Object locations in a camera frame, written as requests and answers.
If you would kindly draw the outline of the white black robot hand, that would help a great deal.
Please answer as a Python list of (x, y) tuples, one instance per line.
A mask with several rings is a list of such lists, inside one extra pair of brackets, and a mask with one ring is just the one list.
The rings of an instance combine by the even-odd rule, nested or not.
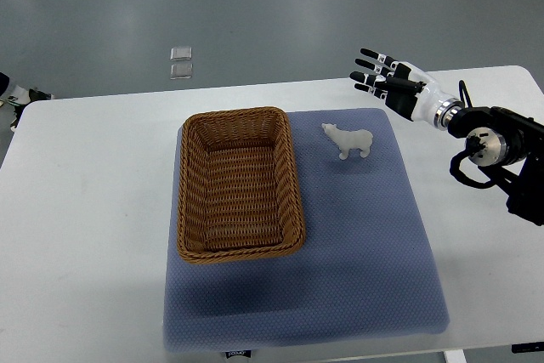
[(354, 87), (380, 99), (406, 120), (445, 130), (464, 107), (460, 99), (444, 92), (434, 77), (413, 64), (368, 48), (362, 48), (360, 54), (355, 64), (364, 71), (349, 75)]

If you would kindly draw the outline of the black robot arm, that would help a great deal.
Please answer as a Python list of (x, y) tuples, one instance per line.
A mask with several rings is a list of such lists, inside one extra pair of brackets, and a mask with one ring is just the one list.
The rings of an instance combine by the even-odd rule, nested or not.
[(475, 189), (497, 186), (507, 194), (507, 210), (543, 225), (543, 126), (502, 107), (474, 107), (464, 81), (462, 107), (447, 131), (465, 140), (450, 161), (450, 174)]

